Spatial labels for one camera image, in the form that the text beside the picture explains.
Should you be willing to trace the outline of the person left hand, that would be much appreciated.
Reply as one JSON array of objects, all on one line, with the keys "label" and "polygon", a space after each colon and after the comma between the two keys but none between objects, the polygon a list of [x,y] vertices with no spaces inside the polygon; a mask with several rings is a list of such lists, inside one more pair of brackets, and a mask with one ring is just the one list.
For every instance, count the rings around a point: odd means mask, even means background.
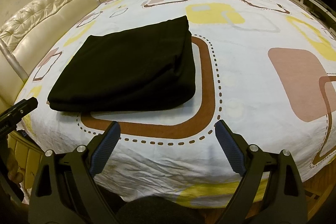
[{"label": "person left hand", "polygon": [[19,172],[18,162],[12,148],[7,149],[6,168],[8,169],[7,176],[9,180],[20,186],[23,181],[23,174]]}]

